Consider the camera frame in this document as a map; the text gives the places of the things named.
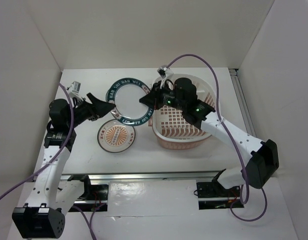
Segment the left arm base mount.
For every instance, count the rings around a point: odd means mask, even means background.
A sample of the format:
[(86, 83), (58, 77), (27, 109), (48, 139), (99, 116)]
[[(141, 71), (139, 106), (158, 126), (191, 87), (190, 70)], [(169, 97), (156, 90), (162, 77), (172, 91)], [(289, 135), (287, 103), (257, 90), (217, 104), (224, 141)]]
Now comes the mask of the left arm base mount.
[(100, 174), (62, 175), (56, 195), (56, 208), (66, 215), (75, 212), (106, 212), (109, 182)]

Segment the green rimmed white plate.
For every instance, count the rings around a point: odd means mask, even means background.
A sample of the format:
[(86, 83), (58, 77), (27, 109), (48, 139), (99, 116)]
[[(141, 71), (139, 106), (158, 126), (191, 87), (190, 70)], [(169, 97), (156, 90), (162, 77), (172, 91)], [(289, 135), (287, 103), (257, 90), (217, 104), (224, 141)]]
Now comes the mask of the green rimmed white plate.
[(139, 102), (150, 88), (141, 80), (126, 77), (114, 82), (106, 93), (106, 101), (115, 104), (112, 116), (120, 123), (137, 127), (147, 123), (154, 110)]

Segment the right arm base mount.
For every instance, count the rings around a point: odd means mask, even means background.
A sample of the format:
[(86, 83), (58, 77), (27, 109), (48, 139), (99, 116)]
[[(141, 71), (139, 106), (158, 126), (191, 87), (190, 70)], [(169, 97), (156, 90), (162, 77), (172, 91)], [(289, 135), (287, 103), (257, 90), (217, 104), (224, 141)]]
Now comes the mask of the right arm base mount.
[(239, 186), (225, 189), (215, 180), (199, 181), (193, 194), (198, 198), (199, 210), (221, 210), (229, 209), (231, 206), (244, 208), (240, 202)]

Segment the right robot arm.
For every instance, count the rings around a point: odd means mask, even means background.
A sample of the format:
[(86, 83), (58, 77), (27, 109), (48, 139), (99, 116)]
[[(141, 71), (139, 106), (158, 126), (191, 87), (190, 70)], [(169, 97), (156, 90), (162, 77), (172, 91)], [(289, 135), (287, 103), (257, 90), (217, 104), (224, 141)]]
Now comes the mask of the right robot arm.
[(163, 106), (180, 110), (187, 123), (236, 150), (241, 167), (225, 169), (217, 175), (212, 184), (217, 196), (223, 196), (230, 188), (242, 184), (261, 189), (279, 167), (274, 141), (253, 137), (224, 119), (211, 105), (199, 100), (197, 88), (188, 78), (177, 79), (173, 89), (156, 82), (139, 102), (153, 110)]

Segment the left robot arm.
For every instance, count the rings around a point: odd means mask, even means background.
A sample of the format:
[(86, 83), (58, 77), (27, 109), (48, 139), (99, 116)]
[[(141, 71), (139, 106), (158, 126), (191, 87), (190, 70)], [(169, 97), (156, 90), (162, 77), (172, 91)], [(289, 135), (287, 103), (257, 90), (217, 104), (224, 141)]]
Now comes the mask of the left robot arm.
[(76, 107), (70, 100), (56, 99), (49, 105), (50, 121), (44, 140), (42, 167), (32, 191), (22, 207), (16, 207), (12, 219), (24, 239), (58, 239), (65, 228), (65, 216), (80, 198), (92, 195), (88, 176), (70, 177), (58, 189), (63, 169), (70, 157), (76, 132), (74, 128), (86, 120), (95, 121), (115, 108), (91, 93)]

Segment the orange sunburst white plate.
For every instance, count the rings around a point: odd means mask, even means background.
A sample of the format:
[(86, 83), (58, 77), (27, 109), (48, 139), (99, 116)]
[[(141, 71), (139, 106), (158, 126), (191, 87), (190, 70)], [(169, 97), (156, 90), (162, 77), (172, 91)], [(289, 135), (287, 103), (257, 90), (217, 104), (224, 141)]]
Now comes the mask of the orange sunburst white plate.
[(132, 146), (136, 138), (135, 128), (112, 119), (105, 122), (98, 130), (99, 146), (109, 153), (121, 153)]

